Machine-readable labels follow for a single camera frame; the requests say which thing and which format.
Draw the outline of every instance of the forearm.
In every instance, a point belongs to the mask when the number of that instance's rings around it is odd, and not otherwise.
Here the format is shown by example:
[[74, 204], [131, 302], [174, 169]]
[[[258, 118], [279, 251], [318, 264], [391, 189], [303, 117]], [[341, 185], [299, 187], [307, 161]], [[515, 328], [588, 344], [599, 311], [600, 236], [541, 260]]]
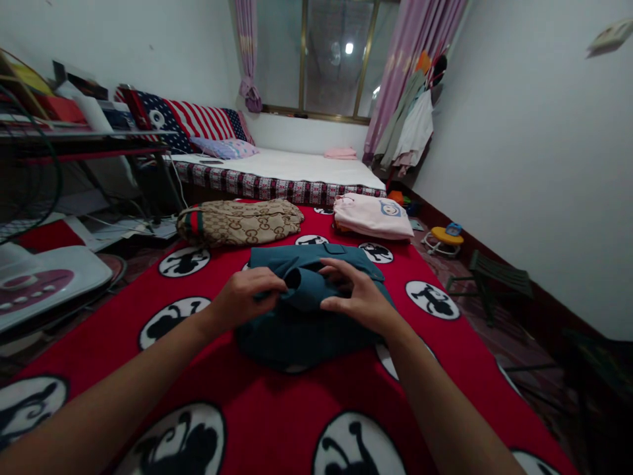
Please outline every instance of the forearm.
[[[200, 325], [203, 319], [210, 322]], [[5, 450], [0, 473], [101, 472], [220, 331], [205, 311], [192, 315]]]
[[524, 473], [411, 327], [400, 325], [387, 343], [400, 384], [442, 475]]

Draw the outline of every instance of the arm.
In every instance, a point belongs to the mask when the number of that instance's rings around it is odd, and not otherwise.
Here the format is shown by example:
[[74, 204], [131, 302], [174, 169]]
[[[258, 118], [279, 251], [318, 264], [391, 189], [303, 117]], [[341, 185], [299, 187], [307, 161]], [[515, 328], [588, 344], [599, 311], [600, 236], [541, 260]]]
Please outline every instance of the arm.
[[346, 313], [385, 338], [438, 471], [442, 475], [523, 474], [512, 453], [372, 280], [344, 261], [321, 262], [326, 265], [322, 274], [353, 287], [351, 298], [330, 297], [321, 302], [321, 308]]
[[[2, 452], [0, 473], [101, 472], [205, 346], [270, 311], [286, 290], [266, 267], [234, 274], [208, 307]], [[252, 299], [265, 291], [272, 291], [266, 299]]]

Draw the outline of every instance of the pink curtain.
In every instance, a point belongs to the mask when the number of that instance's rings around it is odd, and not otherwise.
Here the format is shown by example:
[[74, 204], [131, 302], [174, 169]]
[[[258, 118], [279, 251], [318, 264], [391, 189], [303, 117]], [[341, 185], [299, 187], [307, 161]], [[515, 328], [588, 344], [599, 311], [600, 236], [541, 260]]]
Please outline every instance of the pink curtain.
[[242, 53], [244, 77], [239, 85], [239, 95], [246, 99], [251, 112], [262, 111], [262, 98], [255, 87], [255, 63], [257, 61], [257, 8], [256, 0], [235, 0], [239, 50]]
[[371, 162], [382, 132], [396, 111], [407, 79], [413, 74], [422, 51], [431, 58], [453, 39], [466, 0], [402, 0], [387, 64], [380, 83], [380, 96], [369, 122], [363, 162]]

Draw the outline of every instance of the pillow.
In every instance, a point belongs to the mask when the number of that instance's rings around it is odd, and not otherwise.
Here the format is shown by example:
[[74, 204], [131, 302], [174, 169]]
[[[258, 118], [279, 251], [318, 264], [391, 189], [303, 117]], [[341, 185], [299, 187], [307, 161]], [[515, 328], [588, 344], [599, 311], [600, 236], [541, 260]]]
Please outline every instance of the pillow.
[[191, 137], [189, 140], [207, 155], [225, 160], [238, 160], [259, 153], [257, 147], [239, 139], [213, 141], [202, 137]]
[[[241, 111], [168, 100], [137, 90], [130, 91], [129, 99], [132, 104], [127, 105], [137, 123], [147, 122], [154, 130], [177, 132], [177, 135], [161, 135], [160, 140], [178, 153], [194, 153], [189, 144], [190, 137], [210, 140], [240, 139], [255, 145]], [[115, 100], [126, 102], [125, 93], [120, 87], [115, 92]]]

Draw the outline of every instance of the patterned bed skirt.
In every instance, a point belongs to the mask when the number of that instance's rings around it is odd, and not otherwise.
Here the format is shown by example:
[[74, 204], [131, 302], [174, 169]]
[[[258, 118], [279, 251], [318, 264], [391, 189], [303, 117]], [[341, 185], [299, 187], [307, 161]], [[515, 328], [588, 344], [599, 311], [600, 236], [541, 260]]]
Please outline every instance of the patterned bed skirt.
[[376, 198], [386, 196], [384, 190], [362, 185], [334, 185], [322, 181], [288, 181], [176, 160], [174, 163], [182, 181], [234, 193], [242, 198], [261, 200], [283, 198], [296, 205], [333, 205], [334, 198], [345, 193], [358, 193]]

